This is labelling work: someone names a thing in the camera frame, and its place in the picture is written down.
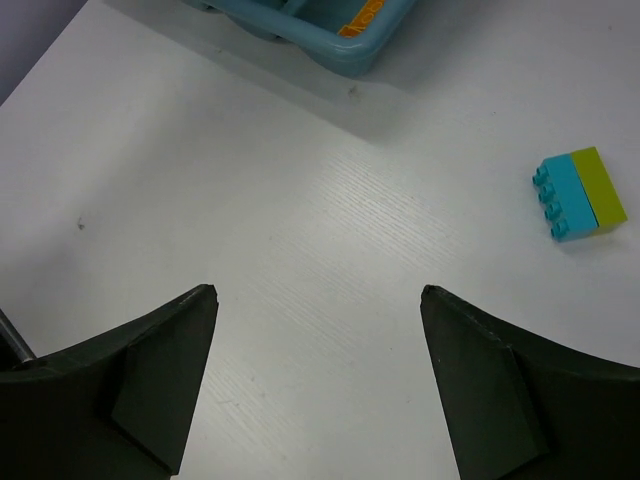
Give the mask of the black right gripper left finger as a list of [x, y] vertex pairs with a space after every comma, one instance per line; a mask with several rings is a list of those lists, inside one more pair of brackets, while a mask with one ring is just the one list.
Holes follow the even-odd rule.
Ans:
[[218, 299], [199, 285], [38, 357], [1, 319], [4, 479], [170, 479], [180, 471]]

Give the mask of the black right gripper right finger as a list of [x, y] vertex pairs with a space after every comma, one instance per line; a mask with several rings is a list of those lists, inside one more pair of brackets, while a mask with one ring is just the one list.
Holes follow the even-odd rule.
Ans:
[[420, 305], [463, 479], [636, 479], [639, 370], [494, 317], [442, 287]]

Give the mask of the cyan long lego brick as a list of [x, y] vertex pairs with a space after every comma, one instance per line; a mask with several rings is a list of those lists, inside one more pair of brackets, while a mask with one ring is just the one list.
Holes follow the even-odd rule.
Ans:
[[532, 183], [554, 241], [579, 240], [595, 232], [598, 223], [569, 154], [544, 159]]

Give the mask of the yellow long lego brick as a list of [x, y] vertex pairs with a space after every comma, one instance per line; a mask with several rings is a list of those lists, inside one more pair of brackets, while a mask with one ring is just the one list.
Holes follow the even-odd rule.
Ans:
[[338, 34], [345, 38], [354, 38], [364, 32], [383, 8], [385, 0], [367, 0], [359, 12], [341, 27]]

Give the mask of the green long lego brick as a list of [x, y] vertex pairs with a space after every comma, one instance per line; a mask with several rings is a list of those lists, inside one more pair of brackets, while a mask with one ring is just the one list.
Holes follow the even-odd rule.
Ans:
[[609, 233], [628, 220], [608, 170], [592, 146], [570, 153], [597, 222], [593, 236]]

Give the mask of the teal compartment tray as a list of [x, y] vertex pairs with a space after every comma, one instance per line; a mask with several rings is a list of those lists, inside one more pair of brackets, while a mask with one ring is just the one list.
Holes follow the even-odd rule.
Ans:
[[221, 13], [249, 34], [289, 42], [325, 69], [349, 78], [366, 74], [413, 0], [387, 0], [367, 29], [354, 38], [338, 31], [366, 1], [188, 1], [198, 11]]

